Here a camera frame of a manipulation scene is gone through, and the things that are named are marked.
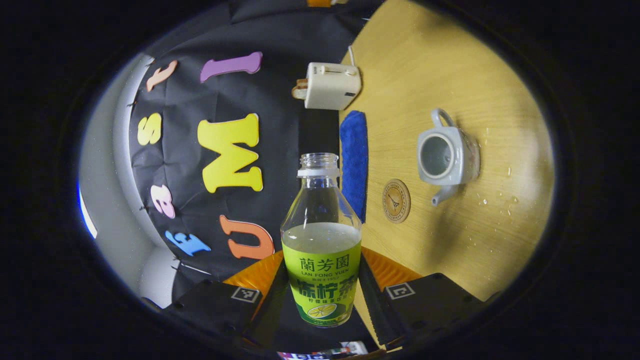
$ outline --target green bottle label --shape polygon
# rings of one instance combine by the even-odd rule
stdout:
[[[282,244],[298,312],[318,326],[340,324],[351,313],[360,266],[360,241],[348,250],[310,254]]]

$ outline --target black fabric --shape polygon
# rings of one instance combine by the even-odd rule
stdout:
[[[258,245],[257,239],[242,233],[226,235],[220,215],[262,226],[273,238],[275,250],[281,250],[279,227],[300,187],[296,179],[300,154],[338,152],[337,111],[305,110],[302,101],[291,97],[291,88],[296,79],[305,77],[309,62],[340,62],[364,20],[351,17],[345,22],[345,14],[321,8],[301,11],[299,5],[293,1],[277,7],[261,1],[221,4],[149,47],[157,58],[140,84],[130,122],[136,186],[169,248],[183,264],[209,272],[215,279],[226,279],[257,261],[231,254],[230,237],[249,246]],[[210,27],[204,33],[203,22]],[[263,53],[258,72],[222,74],[200,83],[206,61],[254,51]],[[173,60],[178,61],[174,73],[148,92],[147,79]],[[156,112],[162,116],[162,137],[142,146],[137,141],[138,122]],[[240,171],[259,167],[264,188],[255,192],[226,187],[209,193],[202,169],[219,155],[198,143],[198,123],[238,120],[249,113],[259,116],[260,141],[248,148],[259,159]],[[156,211],[150,198],[150,187],[163,184],[172,193],[174,219]],[[165,238],[165,231],[193,234],[211,251],[188,256]]]

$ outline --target teapot spout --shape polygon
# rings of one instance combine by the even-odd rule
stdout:
[[[439,203],[452,197],[458,191],[458,185],[441,186],[440,191],[431,199],[431,204],[438,206]]]

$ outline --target lemon illustration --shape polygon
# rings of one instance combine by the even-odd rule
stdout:
[[[307,312],[307,314],[309,316],[311,316],[312,318],[324,318],[325,316],[329,316],[331,315],[335,309],[337,308],[336,304],[325,304],[325,305],[320,305],[317,307],[314,307],[313,309],[309,310]]]

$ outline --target bottle neck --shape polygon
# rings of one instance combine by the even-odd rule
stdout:
[[[303,189],[338,187],[337,177],[302,177],[301,179]]]

